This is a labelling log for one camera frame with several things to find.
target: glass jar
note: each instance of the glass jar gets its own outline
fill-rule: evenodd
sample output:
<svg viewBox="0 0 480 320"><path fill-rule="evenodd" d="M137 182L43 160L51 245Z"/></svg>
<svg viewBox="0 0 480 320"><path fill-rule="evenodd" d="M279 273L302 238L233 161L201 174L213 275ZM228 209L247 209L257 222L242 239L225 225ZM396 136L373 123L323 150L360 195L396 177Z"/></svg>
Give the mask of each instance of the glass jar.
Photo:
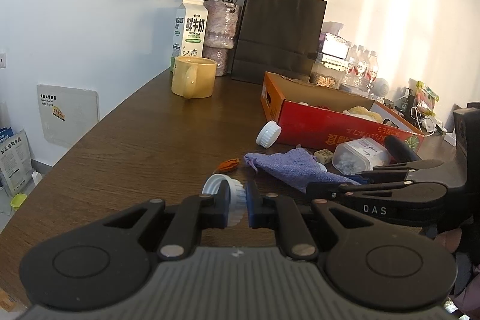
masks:
<svg viewBox="0 0 480 320"><path fill-rule="evenodd" d="M338 89L348 67L348 60L320 53L311 68L310 83Z"/></svg>

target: mug handle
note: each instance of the mug handle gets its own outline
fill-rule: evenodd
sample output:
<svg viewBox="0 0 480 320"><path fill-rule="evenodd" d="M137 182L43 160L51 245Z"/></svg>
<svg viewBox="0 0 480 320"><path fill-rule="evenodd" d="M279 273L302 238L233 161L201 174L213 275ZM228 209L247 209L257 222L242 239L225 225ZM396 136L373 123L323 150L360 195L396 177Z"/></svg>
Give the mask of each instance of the mug handle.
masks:
<svg viewBox="0 0 480 320"><path fill-rule="evenodd" d="M185 73L185 85L183 86L183 98L190 99L195 92L195 85L197 83L197 66L192 64L188 67Z"/></svg>

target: yellow mug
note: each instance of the yellow mug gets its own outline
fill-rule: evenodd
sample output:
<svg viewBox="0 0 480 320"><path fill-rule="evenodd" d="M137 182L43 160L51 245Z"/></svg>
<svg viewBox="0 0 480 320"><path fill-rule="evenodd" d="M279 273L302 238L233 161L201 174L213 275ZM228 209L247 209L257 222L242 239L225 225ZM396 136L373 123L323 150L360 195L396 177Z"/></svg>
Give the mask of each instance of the yellow mug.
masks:
<svg viewBox="0 0 480 320"><path fill-rule="evenodd" d="M172 92L184 98L206 98L212 95L217 62L204 57L175 58Z"/></svg>

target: white cable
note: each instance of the white cable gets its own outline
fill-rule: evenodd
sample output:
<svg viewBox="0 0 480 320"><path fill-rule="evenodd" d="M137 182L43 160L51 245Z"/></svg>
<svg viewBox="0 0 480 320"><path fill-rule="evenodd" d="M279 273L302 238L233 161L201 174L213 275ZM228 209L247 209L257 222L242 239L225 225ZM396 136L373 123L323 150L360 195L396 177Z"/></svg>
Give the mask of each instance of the white cable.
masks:
<svg viewBox="0 0 480 320"><path fill-rule="evenodd" d="M421 121L422 117L420 116L420 112L419 112L419 110L417 109L416 106L412 106L412 108L410 109L410 116L412 116L413 118L415 118L417 120L417 125L419 126L418 128L423 133L422 127L420 125L420 121ZM433 128L433 131L431 133L429 133L428 135L423 134L425 137L428 137L428 136L431 136L431 135L435 134L435 124L434 124L434 121L431 118L428 118L428 117L425 117L425 118L430 120L431 126Z"/></svg>

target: vase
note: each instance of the vase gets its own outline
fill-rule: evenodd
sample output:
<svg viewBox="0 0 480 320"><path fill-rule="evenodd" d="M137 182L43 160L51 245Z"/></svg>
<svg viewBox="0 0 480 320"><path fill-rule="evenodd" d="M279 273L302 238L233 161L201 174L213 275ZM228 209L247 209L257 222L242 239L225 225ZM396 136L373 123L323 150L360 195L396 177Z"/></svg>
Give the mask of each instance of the vase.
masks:
<svg viewBox="0 0 480 320"><path fill-rule="evenodd" d="M227 73L227 59L229 57L229 49L225 48L212 48L209 46L203 46L202 57L217 62L216 76L223 76Z"/></svg>
<svg viewBox="0 0 480 320"><path fill-rule="evenodd" d="M203 41L203 57L217 62L217 76L227 73L229 50L235 47L235 34L241 7L230 2L205 1L208 10Z"/></svg>
<svg viewBox="0 0 480 320"><path fill-rule="evenodd" d="M240 7L223 1L205 1L208 10L204 45L210 48L232 49L237 31Z"/></svg>

